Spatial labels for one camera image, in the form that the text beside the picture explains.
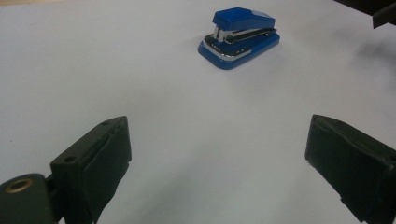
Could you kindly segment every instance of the screw hole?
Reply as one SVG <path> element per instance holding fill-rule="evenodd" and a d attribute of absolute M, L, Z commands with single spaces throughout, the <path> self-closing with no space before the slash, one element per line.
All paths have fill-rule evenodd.
<path fill-rule="evenodd" d="M 6 188 L 6 193 L 18 193 L 32 186 L 34 180 L 31 178 L 20 179 L 12 182 Z"/>
<path fill-rule="evenodd" d="M 72 162 L 75 160 L 76 160 L 76 157 L 67 157 L 66 159 L 64 159 L 65 162 Z"/>

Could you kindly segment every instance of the stapler top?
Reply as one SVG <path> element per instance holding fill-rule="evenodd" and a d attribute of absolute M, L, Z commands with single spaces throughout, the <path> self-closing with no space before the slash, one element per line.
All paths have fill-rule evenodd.
<path fill-rule="evenodd" d="M 213 22 L 223 31 L 274 28 L 275 19 L 259 11 L 234 7 L 215 13 Z"/>

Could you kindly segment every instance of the black object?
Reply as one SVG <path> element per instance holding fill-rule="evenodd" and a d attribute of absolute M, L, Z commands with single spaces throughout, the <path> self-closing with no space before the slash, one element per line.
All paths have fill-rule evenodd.
<path fill-rule="evenodd" d="M 373 16 L 374 28 L 391 23 L 396 25 L 395 0 L 334 0 Z"/>
<path fill-rule="evenodd" d="M 0 224 L 97 222 L 131 160 L 128 120 L 94 127 L 51 163 L 52 175 L 22 175 L 0 186 Z"/>
<path fill-rule="evenodd" d="M 396 213 L 396 151 L 337 120 L 314 115 L 305 158 L 360 221 L 392 224 Z"/>

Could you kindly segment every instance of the white table surface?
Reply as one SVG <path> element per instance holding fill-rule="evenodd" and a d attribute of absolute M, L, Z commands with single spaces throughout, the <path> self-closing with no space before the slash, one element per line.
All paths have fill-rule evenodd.
<path fill-rule="evenodd" d="M 197 52 L 230 7 L 280 44 L 231 71 Z M 396 26 L 331 0 L 69 0 L 0 7 L 0 182 L 128 117 L 133 161 L 99 223 L 359 221 L 304 159 L 311 116 L 396 148 Z"/>

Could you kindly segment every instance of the blue stapler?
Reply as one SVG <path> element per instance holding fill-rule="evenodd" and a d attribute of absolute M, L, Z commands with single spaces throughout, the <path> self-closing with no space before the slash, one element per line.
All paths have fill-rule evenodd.
<path fill-rule="evenodd" d="M 216 12 L 213 22 L 215 32 L 198 51 L 221 69 L 233 69 L 279 43 L 275 19 L 262 12 L 230 8 Z"/>

